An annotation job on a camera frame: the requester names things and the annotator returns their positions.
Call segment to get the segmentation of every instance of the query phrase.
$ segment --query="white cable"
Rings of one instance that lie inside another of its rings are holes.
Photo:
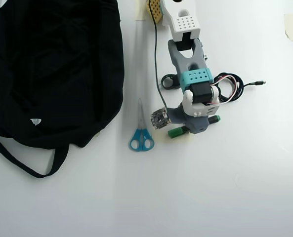
[[[233,94],[230,96],[230,98],[229,98],[227,101],[225,101],[225,102],[223,102],[223,103],[218,103],[218,104],[216,104],[216,103],[207,103],[208,105],[224,105],[224,104],[226,104],[226,103],[229,103],[229,102],[233,99],[233,97],[234,97],[235,94],[236,94],[237,88],[238,88],[238,87],[237,87],[237,81],[236,81],[236,79],[235,79],[233,76],[231,76],[231,75],[226,75],[226,76],[222,77],[220,80],[218,80],[217,82],[211,84],[211,86],[214,86],[214,85],[220,83],[222,80],[224,80],[224,79],[228,79],[228,78],[233,79],[233,81],[235,82],[235,88],[234,88]]]

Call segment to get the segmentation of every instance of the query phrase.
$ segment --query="scissor blade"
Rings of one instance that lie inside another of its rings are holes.
[[[139,129],[146,128],[144,113],[143,113],[143,105],[142,105],[141,99],[138,100],[138,128]]]

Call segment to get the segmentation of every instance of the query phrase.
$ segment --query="black backpack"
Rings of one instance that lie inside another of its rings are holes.
[[[55,149],[84,147],[119,112],[124,57],[116,0],[8,0],[0,8],[0,136]]]

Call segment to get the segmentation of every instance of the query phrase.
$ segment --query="white table surface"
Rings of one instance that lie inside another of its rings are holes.
[[[119,1],[121,112],[87,147],[71,146],[50,178],[35,179],[0,155],[0,237],[293,237],[293,43],[284,28],[293,0],[198,0],[213,75],[232,72],[267,85],[246,88],[239,101],[222,106],[222,121],[205,133],[180,143],[157,140],[139,154],[127,147],[138,93],[146,115],[162,104],[154,28],[150,20],[135,22],[132,2]],[[160,77],[175,73],[169,39],[159,27]],[[182,98],[181,91],[163,94],[171,107]],[[0,140],[47,171],[52,151]]]

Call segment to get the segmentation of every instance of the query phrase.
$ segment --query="white label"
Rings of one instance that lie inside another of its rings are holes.
[[[31,121],[35,126],[38,126],[42,122],[42,119],[40,119],[40,118],[32,118]]]

